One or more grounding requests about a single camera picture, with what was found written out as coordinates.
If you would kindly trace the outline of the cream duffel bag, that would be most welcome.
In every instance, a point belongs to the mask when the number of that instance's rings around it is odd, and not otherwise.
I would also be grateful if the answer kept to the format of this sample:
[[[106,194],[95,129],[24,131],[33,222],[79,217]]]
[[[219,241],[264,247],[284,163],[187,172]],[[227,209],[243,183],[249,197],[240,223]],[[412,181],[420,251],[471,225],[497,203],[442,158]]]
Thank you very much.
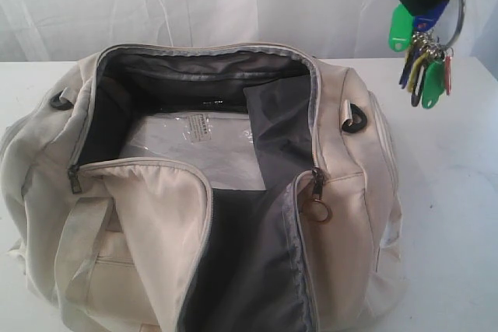
[[[132,125],[246,114],[264,190],[121,158]],[[5,133],[1,192],[29,288],[73,331],[337,331],[405,290],[388,124],[351,68],[294,48],[122,44]]]

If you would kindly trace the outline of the bunch of coloured key tags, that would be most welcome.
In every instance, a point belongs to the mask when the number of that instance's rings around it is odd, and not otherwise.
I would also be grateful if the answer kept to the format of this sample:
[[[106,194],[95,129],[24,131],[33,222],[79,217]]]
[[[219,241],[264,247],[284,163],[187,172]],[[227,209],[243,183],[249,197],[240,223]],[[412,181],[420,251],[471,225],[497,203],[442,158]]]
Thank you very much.
[[[458,4],[455,28],[446,42],[433,34],[448,3]],[[452,89],[451,62],[453,47],[465,22],[465,0],[441,2],[425,13],[412,14],[398,3],[391,15],[388,45],[395,52],[405,53],[405,63],[398,84],[410,94],[413,107],[429,110],[443,94]]]

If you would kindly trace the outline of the clear plastic packet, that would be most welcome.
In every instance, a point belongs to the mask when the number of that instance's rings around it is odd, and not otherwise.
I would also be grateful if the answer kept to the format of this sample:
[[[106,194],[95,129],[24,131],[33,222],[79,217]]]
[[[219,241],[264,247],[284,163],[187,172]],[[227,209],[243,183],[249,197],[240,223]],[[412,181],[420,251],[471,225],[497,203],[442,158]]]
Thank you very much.
[[[246,114],[182,112],[145,116],[132,125],[120,157],[156,157],[188,163],[218,189],[265,189]]]

